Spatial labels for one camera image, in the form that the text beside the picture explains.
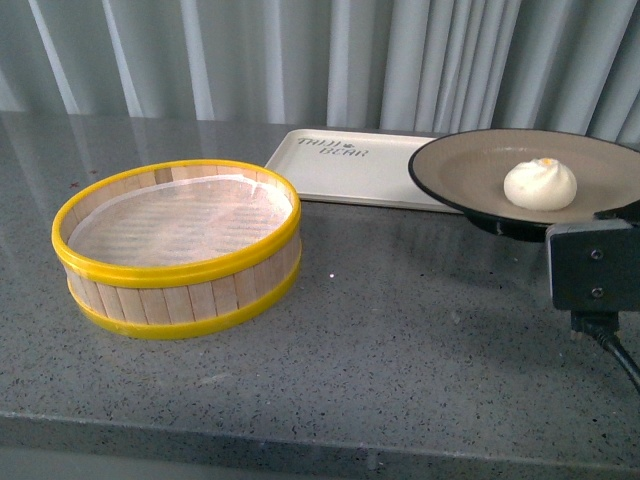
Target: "yellow plastic band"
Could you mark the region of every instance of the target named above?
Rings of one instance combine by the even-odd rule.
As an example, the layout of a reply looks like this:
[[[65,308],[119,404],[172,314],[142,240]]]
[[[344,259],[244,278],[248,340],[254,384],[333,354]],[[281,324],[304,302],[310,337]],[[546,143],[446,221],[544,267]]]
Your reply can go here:
[[[210,333],[235,327],[236,325],[246,322],[267,310],[271,305],[282,298],[282,296],[284,296],[295,282],[300,270],[300,258],[301,255],[298,256],[298,259],[296,260],[296,263],[293,269],[291,269],[289,275],[280,282],[277,287],[255,302],[224,315],[189,323],[179,323],[175,325],[144,325],[113,320],[109,317],[96,313],[93,309],[87,306],[73,291],[71,284],[69,284],[69,291],[80,307],[82,313],[106,330],[119,333],[120,335],[126,335],[128,337],[147,340],[178,340],[208,335]]]
[[[285,222],[262,240],[212,260],[187,263],[170,267],[134,267],[99,262],[72,250],[61,236],[62,222],[71,210],[91,193],[119,180],[165,168],[189,167],[194,165],[229,166],[254,170],[269,175],[287,187],[292,193],[293,210]],[[69,199],[53,221],[51,243],[60,261],[76,274],[94,282],[125,288],[167,288],[187,284],[203,283],[245,270],[266,260],[279,251],[295,235],[301,217],[300,199],[295,188],[284,177],[257,165],[232,160],[201,159],[178,160],[139,167],[105,178]]]

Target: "speckled granite countertop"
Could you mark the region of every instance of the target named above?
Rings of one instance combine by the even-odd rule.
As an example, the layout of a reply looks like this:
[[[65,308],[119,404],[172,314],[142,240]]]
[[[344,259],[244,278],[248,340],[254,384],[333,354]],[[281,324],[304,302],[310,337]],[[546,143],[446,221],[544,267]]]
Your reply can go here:
[[[133,340],[76,309],[58,208],[142,164],[264,164],[292,127],[0,119],[0,444],[348,478],[640,477],[640,399],[570,341],[543,246],[458,215],[304,203],[302,269],[276,306]],[[640,357],[640,315],[621,323]]]

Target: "wooden slat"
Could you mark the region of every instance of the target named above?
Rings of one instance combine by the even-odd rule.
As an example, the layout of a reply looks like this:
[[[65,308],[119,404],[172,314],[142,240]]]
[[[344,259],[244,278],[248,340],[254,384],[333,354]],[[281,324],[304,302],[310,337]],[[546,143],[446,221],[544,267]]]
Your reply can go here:
[[[106,315],[107,311],[105,310],[104,304],[102,303],[102,297],[100,296],[100,292],[98,291],[98,286],[96,285],[96,283],[84,277],[80,277],[80,281],[82,282],[82,287],[87,294],[88,305],[96,313],[99,313],[100,315]]]
[[[116,290],[120,297],[125,320],[131,323],[149,323],[144,313],[144,305],[142,305],[140,291],[136,288],[121,287],[118,287]]]
[[[187,287],[172,287],[163,290],[171,323],[193,322],[193,307],[191,307],[191,298],[189,298]]]
[[[218,175],[217,165],[202,165],[201,168],[203,177],[214,177]]]
[[[193,317],[196,321],[216,316],[216,301],[213,298],[211,283],[196,283],[189,285],[189,297],[193,307]]]
[[[137,175],[140,188],[153,187],[156,184],[156,177],[153,172],[143,172]]]
[[[260,298],[269,293],[274,287],[273,272],[271,271],[269,259],[253,267],[253,272],[256,279],[256,293]]]
[[[154,170],[153,174],[158,185],[160,185],[161,183],[168,183],[173,181],[171,168],[161,168],[158,170]]]
[[[133,192],[134,190],[140,190],[140,179],[138,178],[138,175],[126,177],[122,179],[122,185],[126,193]]]
[[[273,276],[274,281],[274,285],[272,288],[275,288],[278,284],[280,284],[288,273],[287,271],[285,271],[285,261],[286,252],[284,248],[280,249],[278,252],[271,255],[271,258],[269,258],[269,268],[271,270],[271,275]]]
[[[232,167],[229,165],[218,165],[219,175],[242,175],[243,172],[243,168]]]
[[[66,243],[69,241],[69,237],[71,237],[71,234],[77,226],[78,219],[76,218],[72,209],[71,212],[69,212],[69,214],[67,214],[60,223],[60,236],[62,237],[63,242]]]
[[[238,307],[242,308],[258,299],[253,268],[247,268],[246,270],[238,272],[233,278],[236,284]]]
[[[171,174],[174,180],[188,180],[203,177],[201,165],[189,165],[188,167],[173,167]]]
[[[67,272],[67,278],[69,279],[69,284],[71,285],[71,289],[73,293],[85,304],[89,305],[89,298],[87,297],[87,292],[84,290],[84,285],[82,285],[82,279],[76,275],[69,268],[64,267]]]
[[[116,288],[102,283],[98,283],[97,286],[107,316],[114,320],[124,320],[124,312]]]
[[[108,190],[110,192],[111,198],[119,197],[120,195],[124,195],[127,193],[127,182],[129,177],[123,178],[116,182],[110,183],[106,185],[102,190]]]
[[[161,289],[141,288],[140,300],[149,325],[169,325],[171,318]]]
[[[238,298],[233,275],[212,281],[211,287],[213,289],[213,297],[216,300],[218,315],[238,309]]]

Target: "white curtain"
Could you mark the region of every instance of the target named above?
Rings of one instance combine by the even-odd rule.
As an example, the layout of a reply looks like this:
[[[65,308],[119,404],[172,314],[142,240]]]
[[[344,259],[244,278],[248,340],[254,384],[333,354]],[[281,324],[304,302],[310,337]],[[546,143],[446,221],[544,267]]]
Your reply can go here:
[[[0,0],[0,110],[640,142],[640,2]]]

